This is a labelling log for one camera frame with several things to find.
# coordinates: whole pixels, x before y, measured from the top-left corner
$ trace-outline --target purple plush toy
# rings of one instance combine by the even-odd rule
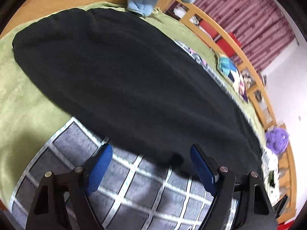
[[[266,132],[267,147],[276,155],[284,152],[289,143],[288,132],[279,127],[274,127],[271,131]]]

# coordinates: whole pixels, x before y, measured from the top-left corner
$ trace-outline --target cushion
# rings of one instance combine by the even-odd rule
[[[245,101],[248,101],[243,76],[237,66],[232,62],[230,58],[228,58],[228,56],[224,55],[223,53],[215,54],[217,56],[217,70],[232,85],[234,90],[240,94]]]

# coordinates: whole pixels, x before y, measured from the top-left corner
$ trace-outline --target red object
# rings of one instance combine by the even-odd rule
[[[234,36],[233,33],[228,33],[229,36],[237,43],[239,47],[242,46],[242,44],[238,41],[238,39]],[[226,40],[223,38],[219,39],[217,42],[217,45],[225,52],[225,54],[228,57],[231,57],[235,54],[235,51],[232,49],[232,47],[227,43]]]
[[[201,20],[199,25],[212,37],[216,37],[219,33],[208,22]]]
[[[287,224],[285,224],[285,223],[279,224],[278,227],[277,227],[277,230],[287,230],[291,227],[292,223],[293,223],[293,221],[290,221]]]

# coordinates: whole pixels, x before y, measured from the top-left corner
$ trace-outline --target pink curtain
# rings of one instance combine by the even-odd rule
[[[254,68],[263,70],[295,38],[273,0],[195,0],[226,32],[232,32]],[[238,56],[234,61],[240,63]]]

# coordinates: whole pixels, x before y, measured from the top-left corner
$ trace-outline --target wooden bed frame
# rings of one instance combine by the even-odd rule
[[[11,18],[5,29],[0,35],[0,38],[6,35],[9,31],[11,31],[14,27],[43,17],[47,16],[51,13],[69,9],[77,6],[84,6],[87,4],[99,2],[99,1],[107,1],[115,4],[123,4],[126,3],[127,0],[27,0],[14,14]],[[159,0],[157,6],[165,12],[170,5],[177,1],[182,3],[180,0]],[[208,22],[220,35],[224,38],[228,44],[233,48],[233,50],[237,53],[237,55],[241,58],[242,63],[238,65],[240,71],[243,69],[247,69],[248,72],[253,76],[255,80],[255,85],[247,90],[247,95],[251,103],[254,105],[255,111],[259,117],[260,122],[262,123],[265,130],[267,130],[271,126],[277,126],[276,119],[273,113],[272,106],[270,104],[268,95],[265,91],[262,81],[260,80],[257,72],[253,68],[252,64],[243,53],[243,51],[239,48],[239,46],[235,43],[235,41],[225,32],[225,30],[220,27],[211,17],[209,17],[206,13],[201,11],[194,4],[182,3],[184,6],[188,8],[187,13],[184,15],[180,22],[186,25],[190,30],[192,30],[200,39],[202,39],[209,47],[217,52],[223,52],[223,50],[203,31],[201,31],[197,26],[189,21],[189,19],[193,15],[197,15],[201,17],[203,20]],[[263,100],[267,106],[267,109],[263,111],[255,97],[255,91],[261,91]],[[295,164],[294,158],[292,154],[291,145],[289,144],[285,153],[283,153],[282,158],[278,162],[279,168],[287,168],[287,172],[284,177],[279,180],[280,187],[285,187],[287,194],[290,196],[290,202],[286,206],[286,210],[283,214],[278,218],[278,222],[282,223],[287,221],[295,216],[296,214],[296,172],[295,172]]]

